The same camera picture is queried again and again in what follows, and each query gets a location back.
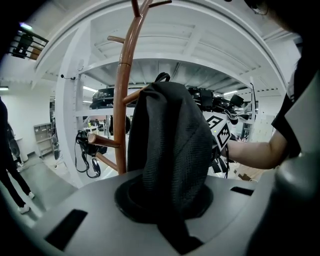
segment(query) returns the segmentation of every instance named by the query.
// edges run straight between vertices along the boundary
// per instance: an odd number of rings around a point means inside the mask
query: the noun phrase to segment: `wooden coat rack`
[[[114,86],[113,98],[113,135],[114,140],[108,139],[96,134],[88,136],[90,144],[112,147],[115,150],[116,163],[110,161],[102,154],[97,153],[96,157],[116,170],[119,175],[126,173],[126,109],[127,104],[135,101],[139,97],[140,89],[128,95],[128,84],[130,79],[131,66],[134,58],[134,52],[138,41],[141,27],[145,21],[150,8],[172,3],[172,0],[165,0],[152,3],[153,0],[144,0],[139,8],[138,0],[131,0],[134,18],[125,38],[117,36],[108,36],[109,41],[123,44],[119,58],[116,82]]]

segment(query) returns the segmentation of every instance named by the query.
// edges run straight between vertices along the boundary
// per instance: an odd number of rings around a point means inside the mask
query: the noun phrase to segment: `shelving unit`
[[[33,129],[40,157],[42,158],[45,154],[53,152],[54,146],[51,137],[51,123],[35,125]]]

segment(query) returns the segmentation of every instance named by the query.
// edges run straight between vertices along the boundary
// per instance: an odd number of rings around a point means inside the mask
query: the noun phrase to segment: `person's arm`
[[[227,145],[230,159],[245,166],[269,170],[284,159],[287,140],[276,130],[269,142],[229,141]]]

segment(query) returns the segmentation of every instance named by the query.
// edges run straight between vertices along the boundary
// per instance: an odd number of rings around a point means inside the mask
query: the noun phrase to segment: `white pillar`
[[[76,117],[76,111],[82,110],[83,105],[83,82],[78,73],[82,66],[88,65],[90,54],[91,22],[88,21],[78,28],[67,48],[59,71],[55,95],[56,129],[60,150],[71,178],[78,188],[91,182],[85,173],[79,173],[75,167],[76,153],[78,169],[85,169],[79,145],[75,147],[75,138],[80,127],[78,125],[83,124],[82,117]],[[75,77],[75,80],[61,78],[61,75],[65,78]]]

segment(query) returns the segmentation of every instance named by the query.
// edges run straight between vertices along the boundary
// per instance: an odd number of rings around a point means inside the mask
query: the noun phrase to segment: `gray floor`
[[[77,188],[50,170],[36,155],[31,156],[29,160],[25,162],[23,171],[21,172],[21,176],[35,194],[33,200],[23,193],[16,180],[14,180],[10,174],[9,176],[18,194],[30,206],[30,211],[23,215],[18,213],[18,206],[1,182],[0,190],[8,203],[10,212],[15,218],[18,218],[30,228],[35,225],[36,221],[41,218],[46,211],[61,203],[77,190]]]

